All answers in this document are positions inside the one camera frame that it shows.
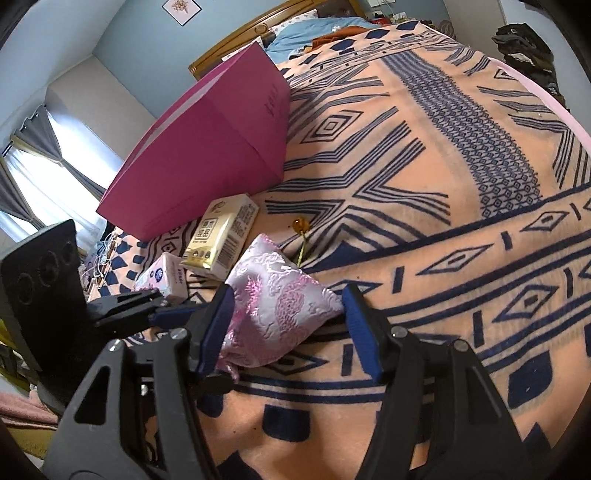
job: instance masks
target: patterned blanket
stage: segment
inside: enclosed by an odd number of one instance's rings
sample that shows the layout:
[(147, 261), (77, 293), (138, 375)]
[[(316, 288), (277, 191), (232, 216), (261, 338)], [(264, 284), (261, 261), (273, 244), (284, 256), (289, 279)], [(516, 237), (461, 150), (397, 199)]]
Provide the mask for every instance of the patterned blanket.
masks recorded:
[[(468, 340), (533, 458), (547, 456), (591, 381), (591, 161), (579, 140), (482, 53), (417, 22), (281, 67), (293, 91), (285, 181), (254, 197), (250, 240), (265, 232), (295, 256), (290, 225), (306, 216), (307, 272), (335, 292), (358, 285), (424, 339)], [(122, 232), (94, 295), (128, 291), (195, 226), (149, 244)], [(195, 301), (211, 298), (215, 283), (189, 280)], [(352, 479), (382, 395), (334, 320), (197, 406), (227, 478)]]

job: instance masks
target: pink silk pouch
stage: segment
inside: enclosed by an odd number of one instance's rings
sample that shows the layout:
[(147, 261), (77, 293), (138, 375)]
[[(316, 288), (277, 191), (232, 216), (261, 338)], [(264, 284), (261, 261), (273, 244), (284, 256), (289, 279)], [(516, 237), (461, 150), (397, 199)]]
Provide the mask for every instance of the pink silk pouch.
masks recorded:
[(343, 313), (339, 296), (297, 268), (264, 233), (226, 283), (234, 289), (236, 304), (217, 366), (235, 380), (236, 365), (273, 363)]

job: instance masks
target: pink towel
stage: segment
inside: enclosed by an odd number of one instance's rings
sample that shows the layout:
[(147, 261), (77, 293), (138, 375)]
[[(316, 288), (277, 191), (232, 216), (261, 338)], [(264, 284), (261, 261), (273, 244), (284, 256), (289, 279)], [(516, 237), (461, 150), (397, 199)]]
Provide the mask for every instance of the pink towel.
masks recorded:
[(57, 416), (41, 403), (36, 391), (29, 398), (0, 393), (0, 419), (8, 427), (57, 429)]

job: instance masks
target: pink shopping bag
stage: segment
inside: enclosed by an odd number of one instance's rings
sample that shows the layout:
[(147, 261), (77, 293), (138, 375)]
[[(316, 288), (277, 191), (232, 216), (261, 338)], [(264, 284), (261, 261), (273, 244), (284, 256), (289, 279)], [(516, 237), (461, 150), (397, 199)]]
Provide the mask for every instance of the pink shopping bag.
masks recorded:
[(144, 135), (98, 214), (149, 241), (212, 200), (283, 180), (290, 87), (254, 43), (205, 75)]

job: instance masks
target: hanging clothes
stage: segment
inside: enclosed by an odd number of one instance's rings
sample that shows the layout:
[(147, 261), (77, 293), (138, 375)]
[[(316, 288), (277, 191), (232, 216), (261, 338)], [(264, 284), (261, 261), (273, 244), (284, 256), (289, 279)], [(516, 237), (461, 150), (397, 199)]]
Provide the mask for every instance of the hanging clothes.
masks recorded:
[(528, 24), (505, 25), (492, 39), (507, 65), (536, 82), (566, 108), (566, 100), (558, 88), (554, 55)]

